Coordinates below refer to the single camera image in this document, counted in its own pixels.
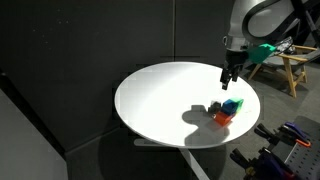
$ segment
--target white round table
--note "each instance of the white round table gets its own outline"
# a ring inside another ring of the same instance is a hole
[[[118,87],[116,110],[132,131],[157,144],[180,150],[222,145],[253,127],[259,117],[260,102],[241,78],[230,81],[228,90],[223,90],[221,72],[221,68],[193,62],[143,68]],[[229,124],[220,126],[207,113],[208,107],[212,101],[223,103],[234,97],[244,100],[242,109]]]

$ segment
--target blue block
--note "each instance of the blue block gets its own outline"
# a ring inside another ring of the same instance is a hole
[[[231,116],[237,112],[237,108],[238,108],[238,103],[229,99],[223,103],[220,111],[225,113],[228,116]]]

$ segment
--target green block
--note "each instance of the green block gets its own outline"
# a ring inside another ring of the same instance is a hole
[[[266,60],[277,48],[270,44],[262,44],[256,48],[247,50],[249,60],[255,64],[261,64]]]
[[[238,107],[237,107],[237,110],[236,110],[236,114],[238,114],[239,111],[242,108],[243,99],[241,99],[241,98],[231,98],[230,100],[238,104]]]

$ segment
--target table base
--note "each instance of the table base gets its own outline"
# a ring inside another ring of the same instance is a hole
[[[144,147],[166,147],[161,144],[157,144],[155,142],[149,141],[147,139],[136,139],[134,141],[134,145],[136,146],[144,146]],[[210,180],[207,176],[207,174],[203,171],[197,160],[193,157],[191,152],[188,149],[182,149],[178,148],[184,157],[184,159],[187,161],[193,172],[196,174],[199,180]]]

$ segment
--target toy block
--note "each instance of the toy block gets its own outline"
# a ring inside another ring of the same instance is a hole
[[[227,100],[223,103],[221,107],[221,112],[225,113],[228,116],[231,116],[232,114],[235,114],[238,108],[238,104],[231,99]]]
[[[219,112],[216,114],[214,120],[215,120],[218,124],[220,124],[221,126],[225,126],[226,124],[228,124],[228,123],[231,121],[232,118],[233,118],[233,116],[229,116],[229,115],[227,115],[227,114],[219,111]]]
[[[211,102],[211,106],[208,108],[208,113],[217,114],[221,109],[221,103],[219,101],[213,101]]]

